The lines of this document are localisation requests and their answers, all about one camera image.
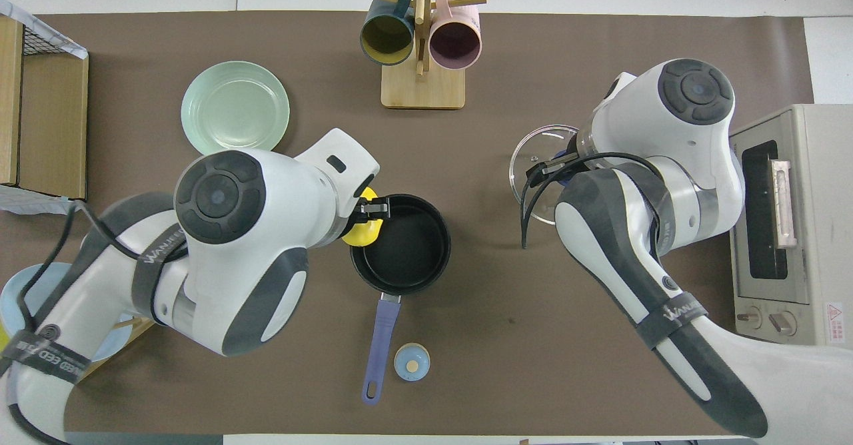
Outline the cream toaster oven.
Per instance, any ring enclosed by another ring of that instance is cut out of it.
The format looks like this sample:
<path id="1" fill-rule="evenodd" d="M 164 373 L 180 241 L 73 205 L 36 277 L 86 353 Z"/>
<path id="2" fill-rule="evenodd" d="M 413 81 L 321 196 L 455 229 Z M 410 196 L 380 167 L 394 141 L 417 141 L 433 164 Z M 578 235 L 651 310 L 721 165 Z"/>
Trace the cream toaster oven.
<path id="1" fill-rule="evenodd" d="M 853 105 L 797 104 L 730 136 L 737 333 L 853 350 Z"/>

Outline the pale green plate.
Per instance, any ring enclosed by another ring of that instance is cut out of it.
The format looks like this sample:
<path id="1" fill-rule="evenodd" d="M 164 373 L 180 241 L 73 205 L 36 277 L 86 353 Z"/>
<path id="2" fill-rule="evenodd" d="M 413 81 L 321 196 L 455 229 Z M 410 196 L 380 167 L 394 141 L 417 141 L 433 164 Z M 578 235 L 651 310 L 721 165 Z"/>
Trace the pale green plate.
<path id="1" fill-rule="evenodd" d="M 247 61 L 210 66 L 192 80 L 181 104 L 181 124 L 202 155 L 229 149 L 273 150 L 290 119 L 289 94 L 268 69 Z"/>

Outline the glass lid blue knob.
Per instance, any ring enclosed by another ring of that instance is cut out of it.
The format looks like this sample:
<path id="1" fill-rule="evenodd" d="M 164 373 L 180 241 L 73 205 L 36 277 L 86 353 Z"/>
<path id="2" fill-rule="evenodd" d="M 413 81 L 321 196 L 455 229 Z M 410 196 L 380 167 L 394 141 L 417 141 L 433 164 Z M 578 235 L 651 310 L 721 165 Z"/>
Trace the glass lid blue knob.
<path id="1" fill-rule="evenodd" d="M 526 172 L 537 163 L 549 161 L 566 154 L 570 140 L 578 133 L 578 127 L 548 125 L 527 133 L 510 157 L 509 184 L 518 203 L 521 202 Z M 548 185 L 533 206 L 531 218 L 545 224 L 554 224 L 554 211 L 558 197 L 568 181 L 555 181 Z"/>

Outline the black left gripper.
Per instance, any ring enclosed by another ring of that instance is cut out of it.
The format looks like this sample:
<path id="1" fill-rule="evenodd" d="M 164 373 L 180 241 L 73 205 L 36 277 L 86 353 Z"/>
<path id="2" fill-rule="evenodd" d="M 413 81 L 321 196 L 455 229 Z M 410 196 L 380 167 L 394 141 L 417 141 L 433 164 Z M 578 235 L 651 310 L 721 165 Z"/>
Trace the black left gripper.
<path id="1" fill-rule="evenodd" d="M 356 224 L 366 224 L 369 221 L 386 220 L 391 217 L 390 201 L 373 199 L 374 191 L 369 186 L 363 187 L 339 236 L 345 236 Z"/>

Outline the wooden plate rack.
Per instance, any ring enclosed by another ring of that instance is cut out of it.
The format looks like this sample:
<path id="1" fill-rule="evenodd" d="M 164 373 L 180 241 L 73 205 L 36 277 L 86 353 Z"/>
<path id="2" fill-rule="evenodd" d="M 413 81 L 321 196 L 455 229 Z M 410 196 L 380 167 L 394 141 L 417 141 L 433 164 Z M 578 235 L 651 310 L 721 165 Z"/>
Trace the wooden plate rack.
<path id="1" fill-rule="evenodd" d="M 144 332 L 156 324 L 150 318 L 141 316 L 131 317 L 131 315 L 122 314 L 120 318 L 122 318 L 122 321 L 117 322 L 113 326 L 113 329 L 110 330 L 110 333 L 107 334 L 103 343 L 95 352 L 92 363 L 89 365 L 83 378 L 88 378 L 92 372 L 106 363 L 110 357 L 124 350 L 129 344 L 140 338 Z"/>

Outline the yellow lemon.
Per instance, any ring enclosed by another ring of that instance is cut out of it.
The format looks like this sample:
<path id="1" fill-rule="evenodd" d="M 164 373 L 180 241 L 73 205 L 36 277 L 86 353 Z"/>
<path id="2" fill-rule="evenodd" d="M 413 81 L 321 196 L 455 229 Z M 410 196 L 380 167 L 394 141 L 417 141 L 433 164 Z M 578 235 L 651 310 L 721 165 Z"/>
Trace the yellow lemon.
<path id="1" fill-rule="evenodd" d="M 374 192 L 374 200 L 388 200 L 386 197 L 379 197 Z M 378 239 L 383 220 L 369 221 L 366 224 L 356 224 L 345 236 L 341 236 L 344 242 L 350 246 L 363 247 L 372 244 Z"/>

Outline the dark teal mug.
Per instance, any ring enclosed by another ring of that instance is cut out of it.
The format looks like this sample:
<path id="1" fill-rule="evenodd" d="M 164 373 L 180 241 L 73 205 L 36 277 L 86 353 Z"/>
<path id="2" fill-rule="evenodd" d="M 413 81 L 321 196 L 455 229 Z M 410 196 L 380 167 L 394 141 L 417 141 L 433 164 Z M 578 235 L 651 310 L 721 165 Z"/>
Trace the dark teal mug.
<path id="1" fill-rule="evenodd" d="M 399 65 L 411 55 L 415 33 L 412 0 L 374 0 L 360 32 L 363 53 L 383 66 Z"/>

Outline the wooden mug rack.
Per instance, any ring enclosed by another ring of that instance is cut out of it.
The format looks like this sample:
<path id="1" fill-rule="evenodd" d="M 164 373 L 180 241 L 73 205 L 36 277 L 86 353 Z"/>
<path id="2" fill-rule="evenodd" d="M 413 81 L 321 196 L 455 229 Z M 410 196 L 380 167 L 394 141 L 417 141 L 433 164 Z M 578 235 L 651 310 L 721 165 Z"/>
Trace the wooden mug rack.
<path id="1" fill-rule="evenodd" d="M 486 2 L 454 0 L 450 5 L 479 6 Z M 460 110 L 466 103 L 466 70 L 470 67 L 451 71 L 433 62 L 427 44 L 436 0 L 412 0 L 411 6 L 415 12 L 413 51 L 399 65 L 380 65 L 381 104 L 399 110 Z"/>

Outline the pink ribbed mug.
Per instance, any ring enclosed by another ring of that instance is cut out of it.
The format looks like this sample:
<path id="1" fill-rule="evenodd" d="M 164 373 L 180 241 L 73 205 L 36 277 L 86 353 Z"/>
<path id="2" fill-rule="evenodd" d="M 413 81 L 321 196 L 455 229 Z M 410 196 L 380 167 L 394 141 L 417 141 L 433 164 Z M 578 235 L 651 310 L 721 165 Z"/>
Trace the pink ribbed mug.
<path id="1" fill-rule="evenodd" d="M 427 47 L 436 65 L 463 71 L 481 54 L 480 15 L 478 5 L 452 6 L 450 1 L 436 0 Z"/>

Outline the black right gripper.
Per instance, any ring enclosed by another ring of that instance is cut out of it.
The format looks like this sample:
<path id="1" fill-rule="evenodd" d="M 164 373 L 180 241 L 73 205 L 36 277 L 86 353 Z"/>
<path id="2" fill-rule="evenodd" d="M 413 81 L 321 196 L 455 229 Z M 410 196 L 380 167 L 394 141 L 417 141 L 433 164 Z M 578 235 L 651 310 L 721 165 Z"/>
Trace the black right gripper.
<path id="1" fill-rule="evenodd" d="M 526 172 L 526 184 L 527 186 L 537 186 L 542 184 L 546 178 L 549 178 L 552 174 L 557 172 L 557 170 L 562 169 L 567 163 L 571 163 L 578 159 L 578 154 L 563 154 L 557 157 L 554 157 L 551 160 L 539 162 L 536 165 L 533 165 Z"/>

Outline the light blue plate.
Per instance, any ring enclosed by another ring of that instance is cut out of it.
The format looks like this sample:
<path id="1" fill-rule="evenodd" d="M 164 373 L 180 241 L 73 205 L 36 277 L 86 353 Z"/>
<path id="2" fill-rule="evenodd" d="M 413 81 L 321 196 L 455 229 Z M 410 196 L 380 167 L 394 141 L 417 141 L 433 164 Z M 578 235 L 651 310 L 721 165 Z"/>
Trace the light blue plate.
<path id="1" fill-rule="evenodd" d="M 25 304 L 31 315 L 39 311 L 40 306 L 45 303 L 52 291 L 58 287 L 61 279 L 70 270 L 71 266 L 71 264 L 66 262 L 52 263 L 41 275 L 36 284 L 27 291 L 27 294 L 25 294 Z M 3 324 L 9 336 L 15 335 L 15 333 L 18 333 L 24 327 L 23 314 L 19 310 L 17 299 L 24 285 L 33 278 L 40 268 L 40 264 L 34 264 L 16 272 L 4 285 L 3 290 L 0 291 L 0 323 Z"/>

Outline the dark blue saucepan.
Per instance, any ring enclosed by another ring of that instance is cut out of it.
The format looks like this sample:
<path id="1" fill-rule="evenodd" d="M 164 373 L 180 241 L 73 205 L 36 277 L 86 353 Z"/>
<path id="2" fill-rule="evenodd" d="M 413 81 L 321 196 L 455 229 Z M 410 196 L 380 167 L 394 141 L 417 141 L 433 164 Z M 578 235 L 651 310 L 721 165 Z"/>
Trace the dark blue saucepan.
<path id="1" fill-rule="evenodd" d="M 351 246 L 350 257 L 363 281 L 380 291 L 361 400 L 379 402 L 401 297 L 426 289 L 450 260 L 450 233 L 438 209 L 414 195 L 385 196 L 391 217 L 376 241 Z"/>

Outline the wooden storage shelf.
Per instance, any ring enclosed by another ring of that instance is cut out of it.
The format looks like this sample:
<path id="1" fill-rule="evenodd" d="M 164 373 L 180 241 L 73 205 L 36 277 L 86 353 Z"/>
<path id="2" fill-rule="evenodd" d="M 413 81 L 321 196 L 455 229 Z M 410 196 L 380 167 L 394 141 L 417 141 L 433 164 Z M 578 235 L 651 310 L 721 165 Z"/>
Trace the wooden storage shelf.
<path id="1" fill-rule="evenodd" d="M 89 58 L 23 56 L 22 29 L 0 14 L 0 185 L 85 199 Z"/>

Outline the white checked cloth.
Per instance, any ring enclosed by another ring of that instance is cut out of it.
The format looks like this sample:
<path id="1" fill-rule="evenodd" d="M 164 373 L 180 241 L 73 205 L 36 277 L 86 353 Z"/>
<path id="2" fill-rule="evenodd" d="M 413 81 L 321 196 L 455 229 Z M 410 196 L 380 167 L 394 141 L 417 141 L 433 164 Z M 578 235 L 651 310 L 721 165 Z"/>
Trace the white checked cloth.
<path id="1" fill-rule="evenodd" d="M 23 56 L 66 53 L 82 60 L 89 57 L 85 47 L 10 1 L 0 0 L 0 14 L 21 24 Z"/>
<path id="2" fill-rule="evenodd" d="M 54 197 L 23 188 L 0 185 L 0 211 L 16 215 L 66 215 L 81 208 L 82 199 Z"/>

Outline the brown table mat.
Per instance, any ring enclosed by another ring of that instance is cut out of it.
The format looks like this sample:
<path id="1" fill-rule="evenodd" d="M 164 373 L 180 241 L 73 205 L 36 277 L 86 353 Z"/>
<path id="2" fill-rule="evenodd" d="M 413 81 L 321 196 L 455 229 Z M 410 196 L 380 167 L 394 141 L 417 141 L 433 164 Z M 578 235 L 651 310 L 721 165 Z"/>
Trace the brown table mat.
<path id="1" fill-rule="evenodd" d="M 363 12 L 228 11 L 52 15 L 89 52 L 88 197 L 104 208 L 173 192 L 196 159 L 182 130 L 186 88 L 244 60 L 283 83 L 296 155 L 332 127 L 380 163 L 381 195 L 424 197 L 452 251 L 429 289 L 402 299 L 393 346 L 432 358 L 421 381 L 389 367 L 380 402 L 360 399 L 380 294 L 347 245 L 309 252 L 289 323 L 252 353 L 219 356 L 154 326 L 68 400 L 67 432 L 173 434 L 722 435 L 674 381 L 554 227 L 520 248 L 508 162 L 527 133 L 588 119 L 616 75 L 676 57 L 733 84 L 733 127 L 813 101 L 804 20 L 484 14 L 484 50 L 457 111 L 387 110 L 363 56 Z"/>

